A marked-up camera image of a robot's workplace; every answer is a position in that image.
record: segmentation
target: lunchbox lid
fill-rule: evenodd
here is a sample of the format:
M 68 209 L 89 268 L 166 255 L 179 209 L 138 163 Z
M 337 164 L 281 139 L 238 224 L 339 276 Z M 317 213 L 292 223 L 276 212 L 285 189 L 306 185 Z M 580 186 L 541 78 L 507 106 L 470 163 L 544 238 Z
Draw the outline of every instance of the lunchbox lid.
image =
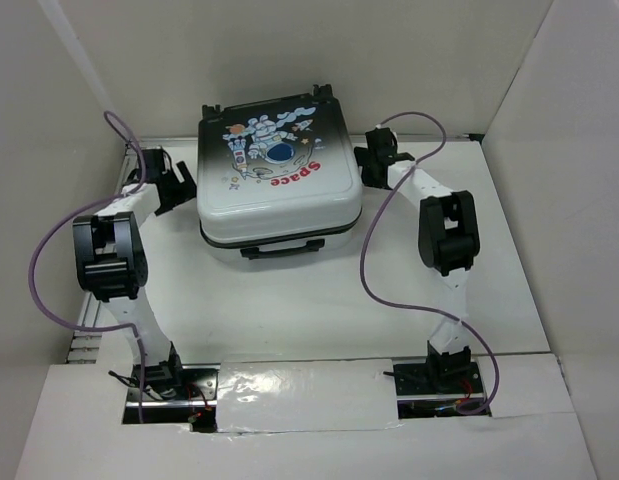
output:
M 355 222 L 362 183 L 331 89 L 203 107 L 197 202 L 204 236 L 216 244 Z

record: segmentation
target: white lunchbox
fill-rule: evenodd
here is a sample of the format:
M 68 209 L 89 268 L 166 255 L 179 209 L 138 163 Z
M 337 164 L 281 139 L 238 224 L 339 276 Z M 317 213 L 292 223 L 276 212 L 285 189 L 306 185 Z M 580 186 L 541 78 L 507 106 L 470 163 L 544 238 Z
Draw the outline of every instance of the white lunchbox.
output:
M 197 202 L 214 256 L 273 258 L 349 240 L 362 183 L 331 86 L 202 110 Z

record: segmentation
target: wire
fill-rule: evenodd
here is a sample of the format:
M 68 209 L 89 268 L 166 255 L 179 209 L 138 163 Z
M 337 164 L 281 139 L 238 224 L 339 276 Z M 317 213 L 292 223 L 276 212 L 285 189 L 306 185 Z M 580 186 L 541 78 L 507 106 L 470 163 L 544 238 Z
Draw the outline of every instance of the wire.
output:
M 131 195 L 136 193 L 145 183 L 147 178 L 147 168 L 145 164 L 145 157 L 142 154 L 142 149 L 140 148 L 140 143 L 136 138 L 135 134 L 129 128 L 129 126 L 115 113 L 107 110 L 103 114 L 105 121 L 109 124 L 109 126 L 113 129 L 113 131 L 122 138 L 126 144 L 130 145 L 131 148 L 136 152 L 138 156 L 138 163 L 140 163 L 140 181 L 138 185 L 136 185 L 133 189 L 131 189 L 126 194 L 117 194 L 107 198 L 103 198 L 101 200 L 96 200 L 94 202 L 88 203 L 83 207 L 74 210 L 71 213 L 65 215 L 62 219 L 58 221 L 51 229 L 42 237 L 40 243 L 36 246 L 33 254 L 31 255 L 31 261 L 29 262 L 29 271 L 27 275 L 27 280 L 29 283 L 29 292 L 31 292 L 31 298 L 33 302 L 36 304 L 38 310 L 40 310 L 47 318 L 51 321 L 57 323 L 61 327 L 67 328 L 69 330 L 79 331 L 79 332 L 89 332 L 89 333 L 107 333 L 107 332 L 116 332 L 118 330 L 124 330 L 126 328 L 130 329 L 133 332 L 133 336 L 138 343 L 138 352 L 140 354 L 140 378 L 138 379 L 138 388 L 140 391 L 144 391 L 145 386 L 145 345 L 140 338 L 140 334 L 138 332 L 138 328 L 133 323 L 122 323 L 120 325 L 113 325 L 110 327 L 86 327 L 83 325 L 76 325 L 66 320 L 63 320 L 58 315 L 53 313 L 51 310 L 47 308 L 42 299 L 40 298 L 40 294 L 38 293 L 38 287 L 36 285 L 36 266 L 38 265 L 38 260 L 40 259 L 40 254 L 45 246 L 49 243 L 49 240 L 67 223 L 71 222 L 75 217 L 80 214 L 83 214 L 93 208 L 100 207 L 103 205 L 108 205 L 114 200 L 119 198 L 123 198 L 126 195 Z M 138 420 L 140 423 L 143 423 L 143 415 L 142 415 L 142 395 L 140 395 L 140 399 L 138 400 Z
M 365 240 L 362 244 L 362 251 L 360 252 L 360 281 L 362 282 L 362 287 L 365 289 L 365 292 L 367 292 L 367 295 L 369 295 L 373 300 L 375 300 L 376 302 L 382 305 L 385 305 L 387 307 L 392 307 L 392 308 L 400 308 L 404 310 L 419 310 L 422 312 L 436 313 L 438 315 L 447 317 L 455 322 L 460 322 L 461 321 L 460 318 L 458 318 L 456 315 L 453 315 L 452 313 L 446 312 L 439 308 L 427 307 L 424 305 L 409 305 L 409 304 L 404 304 L 404 303 L 395 303 L 395 302 L 390 302 L 389 300 L 385 300 L 379 297 L 378 295 L 376 295 L 375 293 L 373 293 L 371 291 L 371 288 L 369 288 L 369 284 L 367 283 L 367 277 L 365 274 L 365 261 L 367 259 L 367 252 L 369 250 L 369 242 L 371 240 L 371 236 L 373 235 L 373 232 L 376 229 L 376 226 L 378 225 L 378 221 L 380 220 L 380 217 L 382 217 L 382 214 L 387 209 L 387 206 L 389 205 L 391 200 L 393 200 L 393 198 L 398 194 L 398 190 L 400 189 L 400 187 L 407 180 L 409 180 L 409 178 L 414 174 L 418 165 L 420 165 L 420 163 L 422 163 L 426 159 L 431 158 L 434 155 L 436 155 L 447 144 L 447 132 L 445 130 L 445 127 L 438 120 L 436 120 L 434 117 L 432 117 L 431 115 L 427 113 L 416 112 L 416 111 L 401 112 L 401 113 L 392 115 L 389 118 L 386 118 L 385 120 L 380 122 L 379 125 L 383 126 L 387 122 L 390 122 L 391 120 L 394 120 L 399 117 L 404 117 L 407 115 L 414 115 L 414 116 L 426 118 L 432 121 L 440 129 L 440 132 L 442 133 L 442 141 L 440 142 L 440 145 L 438 145 L 438 147 L 436 147 L 435 149 L 433 149 L 431 152 L 427 153 L 426 155 L 423 155 L 422 157 L 418 158 L 414 162 L 413 166 L 407 171 L 407 173 L 403 175 L 403 177 L 398 181 L 398 183 L 396 183 L 396 186 L 393 188 L 391 192 L 389 192 L 389 195 L 387 195 L 387 198 L 385 198 L 384 202 L 382 202 L 382 205 L 380 205 L 380 208 L 378 209 L 378 213 L 376 213 L 373 220 L 371 221 L 371 225 L 369 225 L 369 230 L 367 230 L 367 234 L 365 235 Z M 475 408 L 473 410 L 468 410 L 468 411 L 462 410 L 461 411 L 460 409 L 458 409 L 458 412 L 462 415 L 475 415 L 489 408 L 489 405 L 491 405 L 491 403 L 493 402 L 493 399 L 496 397 L 496 394 L 498 393 L 498 387 L 500 386 L 500 369 L 498 368 L 498 361 L 496 360 L 496 356 L 494 355 L 493 351 L 491 350 L 491 348 L 489 347 L 485 339 L 476 331 L 475 328 L 473 328 L 467 322 L 462 322 L 462 325 L 476 338 L 476 340 L 478 340 L 478 342 L 480 342 L 482 347 L 487 352 L 487 355 L 491 359 L 491 362 L 493 363 L 494 383 L 493 383 L 493 390 L 491 391 L 491 394 L 489 395 L 489 397 L 478 408 Z
M 410 382 L 413 382 L 415 385 L 422 385 L 423 380 L 416 377 L 415 375 L 411 375 L 409 373 L 403 373 L 403 372 L 382 372 L 383 375 L 387 375 L 388 377 L 393 377 L 393 378 L 404 378 L 405 380 L 409 380 Z
M 138 380 L 135 378 L 125 377 L 124 375 L 120 375 L 114 372 L 113 370 L 109 370 L 107 373 L 113 378 L 115 378 L 116 380 L 118 380 L 120 383 L 122 383 L 127 388 L 138 388 Z M 162 401 L 162 398 L 156 397 L 149 391 L 149 387 L 145 387 L 144 394 L 147 395 L 154 402 Z
M 473 387 L 471 386 L 471 382 L 468 381 L 466 378 L 463 378 L 460 381 L 460 385 L 465 390 L 465 398 L 460 400 L 458 403 L 465 403 L 471 398 L 471 395 L 473 395 Z
M 209 407 L 209 402 L 207 402 L 207 397 L 205 397 L 205 392 L 202 391 L 201 387 L 198 387 L 198 390 L 200 390 L 200 396 L 202 397 L 202 401 L 205 402 L 205 410 L 210 412 L 211 408 Z

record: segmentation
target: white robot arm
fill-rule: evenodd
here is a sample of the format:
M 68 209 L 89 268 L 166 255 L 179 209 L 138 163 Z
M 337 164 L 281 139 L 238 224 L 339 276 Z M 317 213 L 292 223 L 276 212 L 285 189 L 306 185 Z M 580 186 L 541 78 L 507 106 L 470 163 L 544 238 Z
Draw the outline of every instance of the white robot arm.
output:
M 95 215 L 74 220 L 76 270 L 82 289 L 93 293 L 119 324 L 137 327 L 145 347 L 146 385 L 164 399 L 186 398 L 180 358 L 160 329 L 145 292 L 149 271 L 139 228 L 150 215 L 194 198 L 196 185 L 184 163 L 177 165 L 183 182 L 165 167 L 162 149 L 143 154 L 147 183 L 134 193 L 137 182 L 127 185 L 123 194 L 128 195 Z M 133 352 L 133 375 L 139 378 L 138 343 L 132 332 L 125 332 Z
M 398 181 L 405 176 L 413 162 L 397 162 L 389 167 L 387 183 L 393 188 Z M 427 172 L 417 168 L 412 177 L 405 182 L 399 190 L 409 202 L 420 212 L 421 202 L 429 198 L 450 197 L 454 192 L 435 180 Z M 462 320 L 467 318 L 467 280 L 469 270 L 459 268 L 451 270 L 443 275 L 438 270 L 432 269 L 433 281 L 442 287 L 442 308 L 453 313 L 461 319 L 454 322 L 443 317 L 435 328 L 429 344 L 439 353 L 450 355 L 462 352 L 468 345 L 467 331 L 462 326 Z
M 414 158 L 398 153 L 398 140 L 388 128 L 376 128 L 365 136 L 368 148 L 354 149 L 363 183 L 394 188 L 414 168 Z M 480 251 L 473 196 L 452 191 L 418 168 L 398 192 L 419 212 L 418 250 L 444 292 L 441 307 L 459 319 L 443 317 L 428 341 L 431 376 L 451 377 L 468 369 L 471 362 L 463 320 L 467 318 L 469 269 Z

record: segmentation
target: rocket illustration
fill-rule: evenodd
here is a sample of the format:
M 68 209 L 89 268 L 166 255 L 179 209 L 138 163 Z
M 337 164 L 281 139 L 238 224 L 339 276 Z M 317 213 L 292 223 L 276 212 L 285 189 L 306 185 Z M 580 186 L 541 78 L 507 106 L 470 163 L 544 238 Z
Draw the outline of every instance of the rocket illustration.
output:
M 291 127 L 291 129 L 294 132 L 297 132 L 298 130 L 302 132 L 304 130 L 309 130 L 309 125 L 311 125 L 312 123 L 313 123 L 312 119 L 304 120 L 302 122 L 296 123 L 293 127 Z
M 233 163 L 236 170 L 240 173 L 243 179 L 247 178 L 247 155 L 245 154 L 246 140 L 244 138 L 238 138 L 235 141 L 229 142 L 229 148 L 233 153 Z

